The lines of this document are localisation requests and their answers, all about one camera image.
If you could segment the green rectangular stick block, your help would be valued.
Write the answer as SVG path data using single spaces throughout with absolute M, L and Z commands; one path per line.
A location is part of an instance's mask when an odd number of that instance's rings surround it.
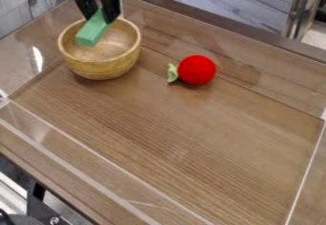
M 75 40 L 79 45 L 94 47 L 105 36 L 111 27 L 105 19 L 103 11 L 98 10 L 93 17 L 87 20 L 82 29 L 75 34 Z

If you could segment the brown wooden bowl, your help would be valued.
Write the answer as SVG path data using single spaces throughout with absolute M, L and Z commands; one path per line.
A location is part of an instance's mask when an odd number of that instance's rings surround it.
M 75 40 L 85 24 L 85 20 L 78 20 L 66 27 L 58 38 L 59 52 L 79 76 L 93 80 L 114 79 L 125 75 L 139 60 L 141 30 L 131 21 L 119 18 L 99 43 L 89 47 Z

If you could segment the red plush apple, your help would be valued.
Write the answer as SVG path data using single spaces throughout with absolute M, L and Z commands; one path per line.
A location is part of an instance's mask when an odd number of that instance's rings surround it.
M 181 80 L 190 85 L 205 85 L 213 80 L 217 72 L 217 65 L 210 58 L 192 55 L 184 58 L 178 65 L 169 65 L 168 82 Z

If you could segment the metal table leg background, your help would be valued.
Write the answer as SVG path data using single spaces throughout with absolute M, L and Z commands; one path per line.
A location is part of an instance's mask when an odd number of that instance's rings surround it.
M 294 0 L 288 18 L 285 36 L 301 41 L 313 25 L 321 0 Z

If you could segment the black table frame leg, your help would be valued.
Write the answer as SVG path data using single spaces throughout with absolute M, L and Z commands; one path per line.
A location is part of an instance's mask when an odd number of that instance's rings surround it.
M 71 225 L 65 218 L 45 204 L 46 188 L 37 182 L 27 194 L 27 215 L 43 225 Z

